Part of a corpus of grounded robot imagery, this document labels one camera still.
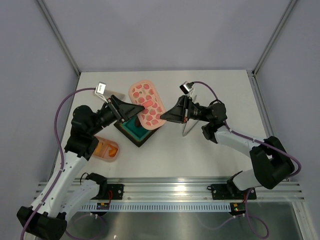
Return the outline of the metal food tongs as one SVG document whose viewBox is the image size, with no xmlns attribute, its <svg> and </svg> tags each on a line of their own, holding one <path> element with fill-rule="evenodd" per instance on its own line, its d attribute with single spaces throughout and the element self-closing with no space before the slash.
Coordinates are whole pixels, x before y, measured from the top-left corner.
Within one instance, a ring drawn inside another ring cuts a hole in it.
<svg viewBox="0 0 320 240">
<path fill-rule="evenodd" d="M 188 94 L 188 96 L 192 98 L 193 102 L 196 102 L 197 92 L 194 89 L 191 90 L 191 92 Z M 197 125 L 198 122 L 199 122 L 198 120 L 194 120 L 194 119 L 188 120 L 183 125 L 182 136 L 186 137 L 193 130 L 193 128 Z"/>
</svg>

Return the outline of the pink lunch box lid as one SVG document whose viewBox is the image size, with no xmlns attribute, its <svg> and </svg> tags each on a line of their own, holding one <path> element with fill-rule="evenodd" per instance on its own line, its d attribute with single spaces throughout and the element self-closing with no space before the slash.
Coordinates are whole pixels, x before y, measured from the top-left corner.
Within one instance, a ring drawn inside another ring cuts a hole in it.
<svg viewBox="0 0 320 240">
<path fill-rule="evenodd" d="M 166 111 L 165 106 L 150 80 L 134 83 L 128 90 L 128 96 L 133 104 L 144 107 L 144 110 L 137 115 L 143 128 L 152 131 L 166 123 L 166 120 L 161 119 L 161 115 Z"/>
</svg>

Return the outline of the orange fried shrimp piece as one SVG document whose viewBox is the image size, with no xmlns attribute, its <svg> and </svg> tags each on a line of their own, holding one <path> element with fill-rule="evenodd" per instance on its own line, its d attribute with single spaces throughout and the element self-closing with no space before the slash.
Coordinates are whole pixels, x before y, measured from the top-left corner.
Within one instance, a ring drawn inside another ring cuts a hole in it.
<svg viewBox="0 0 320 240">
<path fill-rule="evenodd" d="M 116 154 L 118 153 L 118 148 L 116 146 L 113 146 L 111 144 L 108 144 L 108 147 L 110 148 L 108 151 L 108 155 L 110 158 L 114 158 Z"/>
</svg>

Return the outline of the pink lunch box base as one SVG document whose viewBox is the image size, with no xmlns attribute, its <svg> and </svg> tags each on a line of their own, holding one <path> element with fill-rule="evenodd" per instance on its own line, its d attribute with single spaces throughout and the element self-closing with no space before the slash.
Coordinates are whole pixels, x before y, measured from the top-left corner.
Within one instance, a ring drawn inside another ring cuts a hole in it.
<svg viewBox="0 0 320 240">
<path fill-rule="evenodd" d="M 103 143 L 103 151 L 100 153 L 100 155 L 95 155 L 95 152 L 93 152 L 93 156 L 102 160 L 102 161 L 105 161 L 105 162 L 109 162 L 109 163 L 114 162 L 117 159 L 118 154 L 120 152 L 119 145 L 116 142 L 114 142 L 112 140 L 108 140 L 103 137 L 96 136 L 96 138 L 98 139 L 98 143 Z M 118 152 L 115 157 L 109 157 L 108 153 L 109 153 L 110 148 L 108 147 L 108 144 L 113 145 L 118 148 Z"/>
</svg>

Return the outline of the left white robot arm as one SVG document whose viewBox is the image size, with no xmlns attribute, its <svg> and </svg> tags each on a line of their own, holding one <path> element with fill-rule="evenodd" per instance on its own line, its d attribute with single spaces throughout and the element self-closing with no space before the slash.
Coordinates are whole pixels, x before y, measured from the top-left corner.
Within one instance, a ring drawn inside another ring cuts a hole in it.
<svg viewBox="0 0 320 240">
<path fill-rule="evenodd" d="M 60 147 L 61 164 L 40 195 L 29 207 L 22 206 L 17 218 L 23 230 L 20 238 L 29 233 L 43 240 L 59 240 L 73 215 L 92 198 L 103 199 L 108 194 L 106 178 L 95 174 L 85 180 L 72 195 L 66 194 L 80 170 L 93 155 L 99 140 L 96 134 L 114 122 L 126 122 L 144 110 L 144 106 L 110 98 L 101 109 L 93 112 L 87 105 L 78 106 L 72 113 L 70 137 Z"/>
</svg>

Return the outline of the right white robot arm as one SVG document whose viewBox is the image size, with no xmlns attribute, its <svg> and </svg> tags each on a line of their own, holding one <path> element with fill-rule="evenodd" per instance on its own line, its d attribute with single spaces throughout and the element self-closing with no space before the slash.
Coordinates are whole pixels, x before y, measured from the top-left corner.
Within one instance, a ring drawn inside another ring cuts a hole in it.
<svg viewBox="0 0 320 240">
<path fill-rule="evenodd" d="M 202 106 L 183 95 L 160 118 L 181 124 L 188 120 L 205 122 L 201 129 L 208 141 L 230 147 L 250 158 L 252 168 L 236 173 L 226 182 L 226 192 L 232 198 L 239 198 L 255 187 L 271 190 L 295 172 L 293 158 L 277 137 L 259 139 L 231 129 L 227 124 L 225 104 L 220 100 Z"/>
</svg>

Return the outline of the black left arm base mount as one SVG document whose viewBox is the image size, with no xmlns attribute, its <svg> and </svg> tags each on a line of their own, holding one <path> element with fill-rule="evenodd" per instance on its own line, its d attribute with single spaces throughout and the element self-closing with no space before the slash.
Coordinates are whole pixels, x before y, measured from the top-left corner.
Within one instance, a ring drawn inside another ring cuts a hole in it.
<svg viewBox="0 0 320 240">
<path fill-rule="evenodd" d="M 107 183 L 99 186 L 98 194 L 91 200 L 122 200 L 124 195 L 124 185 Z"/>
</svg>

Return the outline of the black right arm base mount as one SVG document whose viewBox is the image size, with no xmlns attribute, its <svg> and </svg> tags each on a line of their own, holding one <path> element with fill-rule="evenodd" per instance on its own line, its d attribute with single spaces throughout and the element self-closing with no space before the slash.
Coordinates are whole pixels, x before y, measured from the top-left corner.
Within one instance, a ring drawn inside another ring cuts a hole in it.
<svg viewBox="0 0 320 240">
<path fill-rule="evenodd" d="M 248 194 L 248 190 L 238 190 L 236 187 L 228 185 L 227 183 L 216 183 L 206 187 L 211 192 L 213 200 L 256 200 L 257 194 L 255 189 L 251 190 Z"/>
</svg>

